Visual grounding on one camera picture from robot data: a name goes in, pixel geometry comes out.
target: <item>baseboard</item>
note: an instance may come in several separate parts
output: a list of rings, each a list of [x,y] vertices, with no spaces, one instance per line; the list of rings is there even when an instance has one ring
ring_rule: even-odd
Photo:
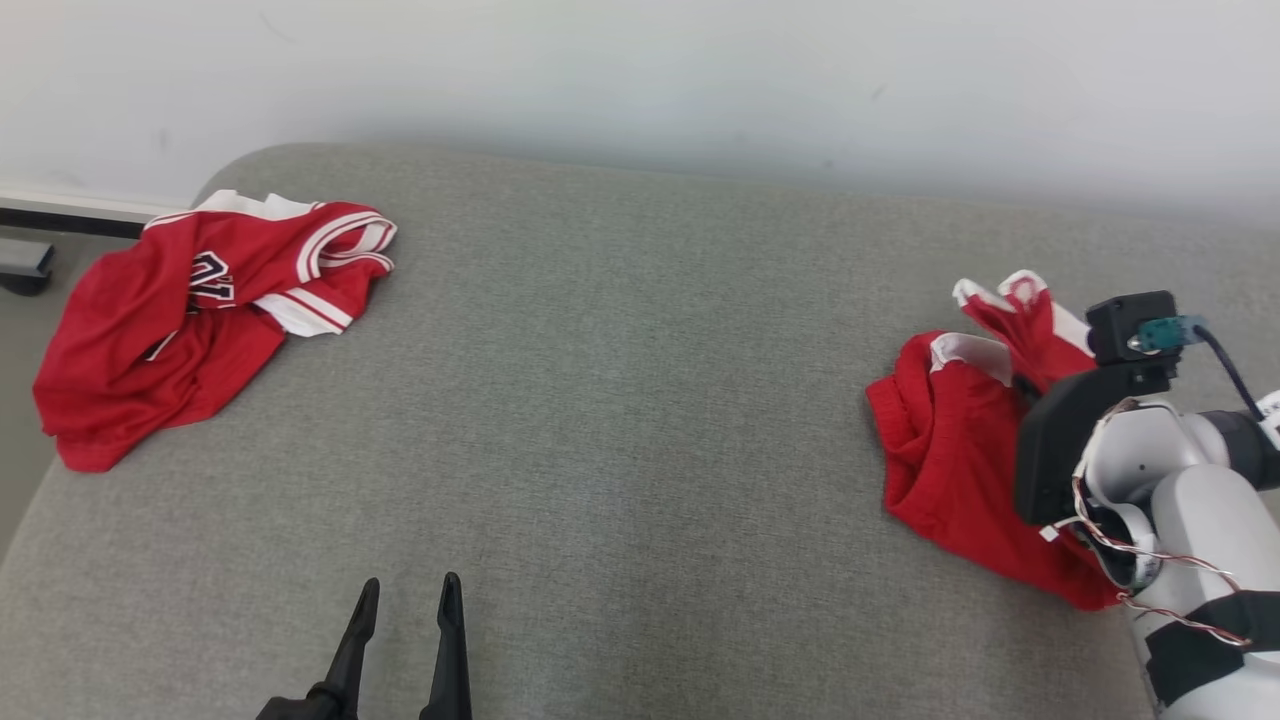
[[[0,187],[0,209],[119,220],[123,223],[147,223],[159,215],[170,215],[187,210],[187,208],[119,202],[115,200],[99,200],[96,197],[79,197],[52,192],[29,192],[4,187]]]
[[[157,215],[180,213],[140,202],[118,202],[49,192],[0,188],[0,225],[136,238]]]

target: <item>gray fabric surface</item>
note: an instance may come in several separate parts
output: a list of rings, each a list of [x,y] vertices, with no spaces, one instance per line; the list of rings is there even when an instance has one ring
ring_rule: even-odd
[[[252,717],[383,582],[362,715],[415,717],[461,574],[476,717],[1148,717],[1115,614],[882,510],[863,388],[950,290],[1166,287],[1280,384],[1275,238],[411,147],[209,186],[369,202],[397,270],[218,418],[54,465],[0,569],[5,717]],[[1207,354],[1188,410],[1234,407]]]

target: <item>red jersey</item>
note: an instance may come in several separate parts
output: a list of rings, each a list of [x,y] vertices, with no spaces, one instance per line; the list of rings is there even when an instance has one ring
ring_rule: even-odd
[[[285,333],[342,333],[365,311],[396,225],[352,202],[223,190],[156,218],[72,292],[36,377],[68,468],[105,471],[160,428],[216,414]]]
[[[1116,602],[1097,559],[1069,533],[1042,534],[1014,510],[1018,429],[1027,400],[1093,368],[1088,327],[1053,302],[1038,275],[1015,273],[995,295],[956,283],[965,314],[1004,342],[941,331],[913,337],[893,374],[867,396],[884,446],[884,505],[945,550],[1056,593],[1083,610]]]

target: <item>cable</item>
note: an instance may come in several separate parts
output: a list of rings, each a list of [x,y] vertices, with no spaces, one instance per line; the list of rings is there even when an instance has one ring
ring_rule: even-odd
[[[1258,423],[1265,421],[1266,416],[1262,415],[1262,410],[1258,409],[1258,404],[1249,393],[1249,388],[1244,387],[1244,379],[1240,378],[1240,372],[1235,369],[1235,363],[1231,363],[1231,356],[1226,354],[1222,343],[1219,342],[1217,338],[1213,337],[1213,333],[1208,332],[1208,328],[1204,325],[1196,325],[1192,328],[1192,332],[1213,348],[1213,355],[1217,355],[1217,361],[1222,364],[1226,374],[1231,377],[1231,384],[1235,386],[1235,392],[1240,393],[1240,400],[1244,401],[1244,406],[1249,410],[1249,414],[1253,415],[1253,419]]]
[[[1203,328],[1197,325],[1196,329],[1201,331]],[[1204,342],[1208,342],[1211,347],[1217,345],[1216,338],[1212,341],[1204,338]],[[1224,352],[1219,357],[1225,357],[1225,355],[1226,354]],[[1225,363],[1230,363],[1230,359],[1226,359]],[[1235,373],[1234,365],[1229,368],[1228,373],[1230,373],[1233,378],[1239,377],[1239,374]],[[1240,383],[1239,387],[1242,392],[1247,396],[1248,391],[1243,389],[1243,386],[1244,383]],[[1130,410],[1135,410],[1139,406],[1140,404],[1138,402],[1137,398],[1126,397],[1120,402],[1115,404],[1110,410],[1103,413],[1102,418],[1100,418],[1097,424],[1093,425],[1093,433],[1089,436],[1089,441],[1084,446],[1084,452],[1080,454],[1080,461],[1075,465],[1075,470],[1071,473],[1071,500],[1075,514],[1080,524],[1084,525],[1084,529],[1098,544],[1110,547],[1112,550],[1117,550],[1120,552],[1129,552],[1133,555],[1146,555],[1148,557],[1155,557],[1157,560],[1178,562],[1189,568],[1194,568],[1196,570],[1204,570],[1208,573],[1213,573],[1215,575],[1221,578],[1231,588],[1233,592],[1242,592],[1240,584],[1235,582],[1235,578],[1231,575],[1231,573],[1215,566],[1212,562],[1201,560],[1199,557],[1192,555],[1171,555],[1167,552],[1144,550],[1132,543],[1120,542],[1103,533],[1102,528],[1100,528],[1097,523],[1094,523],[1093,519],[1089,516],[1088,503],[1084,500],[1084,477],[1088,474],[1089,468],[1093,465],[1093,456],[1097,454],[1098,441],[1102,437],[1102,430],[1107,427],[1107,424],[1111,423],[1111,419],[1115,418],[1116,415],[1121,413],[1128,413]],[[1251,406],[1257,409],[1256,404],[1251,404]],[[1155,612],[1157,615],[1170,618],[1175,623],[1180,623],[1183,625],[1187,625],[1188,628],[1203,630],[1208,633],[1213,639],[1233,647],[1248,647],[1253,644],[1253,641],[1248,637],[1235,634],[1230,630],[1226,630],[1224,628],[1217,628],[1215,625],[1197,623],[1187,618],[1185,615],[1169,610],[1167,607],[1155,607],[1152,605],[1140,602],[1133,597],[1133,591],[1121,591],[1116,593],[1116,600],[1119,600],[1120,602],[1128,605],[1134,610],[1138,610],[1139,611],[1138,618]]]

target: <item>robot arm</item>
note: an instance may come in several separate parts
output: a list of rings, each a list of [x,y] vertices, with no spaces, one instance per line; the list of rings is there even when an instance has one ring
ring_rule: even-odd
[[[1143,334],[1170,320],[1169,293],[1089,310],[1100,368],[1059,383],[1028,414],[1016,506],[1029,523],[1071,528],[1097,553],[1129,606],[1162,719],[1272,717],[1280,528],[1257,491],[1280,484],[1277,436],[1256,406],[1183,416],[1133,398],[1176,375],[1181,343]]]

